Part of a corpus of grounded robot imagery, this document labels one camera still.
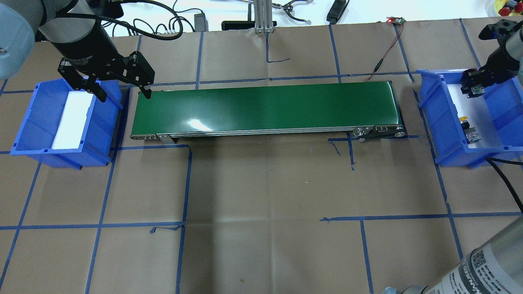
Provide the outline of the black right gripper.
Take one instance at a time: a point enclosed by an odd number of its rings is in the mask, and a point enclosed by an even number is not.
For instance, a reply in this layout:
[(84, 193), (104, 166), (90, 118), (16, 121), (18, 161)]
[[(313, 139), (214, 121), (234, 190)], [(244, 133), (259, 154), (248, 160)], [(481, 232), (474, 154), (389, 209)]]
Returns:
[(462, 72), (461, 91), (464, 92), (467, 87), (476, 85), (487, 88), (494, 84), (502, 84), (517, 75), (519, 66), (520, 61), (510, 56), (506, 49), (496, 49), (490, 54), (484, 66)]

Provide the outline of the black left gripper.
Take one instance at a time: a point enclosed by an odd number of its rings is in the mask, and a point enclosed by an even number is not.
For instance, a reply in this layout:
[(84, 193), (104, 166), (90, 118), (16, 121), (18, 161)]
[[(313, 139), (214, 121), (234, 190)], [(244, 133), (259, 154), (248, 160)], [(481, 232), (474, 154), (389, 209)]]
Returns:
[(91, 92), (100, 102), (107, 100), (107, 93), (101, 86), (102, 81), (107, 80), (137, 86), (146, 99), (151, 99), (155, 71), (141, 52), (135, 51), (129, 56), (118, 54), (100, 63), (93, 61), (93, 58), (88, 58), (82, 65), (74, 65), (71, 60), (62, 58), (57, 71), (71, 88)]

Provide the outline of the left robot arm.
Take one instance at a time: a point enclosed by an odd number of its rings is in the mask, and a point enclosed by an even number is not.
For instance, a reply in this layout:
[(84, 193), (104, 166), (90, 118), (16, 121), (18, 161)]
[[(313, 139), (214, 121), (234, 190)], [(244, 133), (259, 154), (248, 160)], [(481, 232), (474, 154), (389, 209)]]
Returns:
[(146, 98), (155, 72), (142, 53), (122, 56), (85, 0), (2, 0), (1, 78), (16, 75), (34, 47), (37, 32), (62, 54), (58, 73), (75, 91), (87, 91), (101, 102), (107, 92), (99, 81), (137, 86)]

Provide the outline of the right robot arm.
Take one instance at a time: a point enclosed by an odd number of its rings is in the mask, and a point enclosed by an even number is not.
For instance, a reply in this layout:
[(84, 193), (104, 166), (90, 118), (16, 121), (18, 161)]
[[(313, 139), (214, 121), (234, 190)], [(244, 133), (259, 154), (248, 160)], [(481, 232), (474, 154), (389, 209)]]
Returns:
[[(241, 49), (248, 51), (247, 41), (250, 38), (256, 41), (251, 45), (256, 53), (260, 52), (260, 41), (264, 41), (266, 53), (269, 53), (269, 34), (256, 37), (253, 30), (245, 32), (243, 41), (232, 41), (220, 38), (212, 44), (216, 57), (223, 57), (224, 61), (211, 65), (215, 72), (231, 73), (238, 69), (235, 76), (241, 82), (241, 75), (249, 69), (261, 69), (261, 58), (247, 56)], [(160, 45), (157, 41), (145, 41), (141, 48), (148, 57), (153, 59), (153, 65), (159, 66), (161, 81), (166, 82), (176, 74), (188, 75), (185, 82), (193, 82), (196, 86), (200, 83), (202, 69), (202, 43), (203, 33), (191, 33), (198, 36), (198, 41), (183, 53), (184, 46), (168, 42)], [(460, 70), (458, 83), (461, 84), (463, 93), (468, 97), (478, 97), (480, 90), (486, 87), (502, 84), (518, 74), (522, 61), (522, 22), (500, 20), (495, 24), (487, 25), (479, 34), (482, 40), (497, 40), (499, 47), (493, 52), (485, 65), (479, 69)], [(258, 86), (240, 87), (229, 89), (193, 89), (190, 91), (154, 91), (152, 99), (141, 97), (142, 102), (159, 102), (166, 98), (169, 101), (181, 104), (182, 102), (203, 102), (207, 105), (233, 105), (253, 106), (256, 103), (298, 103), (298, 102), (330, 102), (330, 103), (377, 103), (394, 104), (395, 95), (391, 82), (368, 81), (363, 82), (335, 82), (311, 85), (287, 86)]]

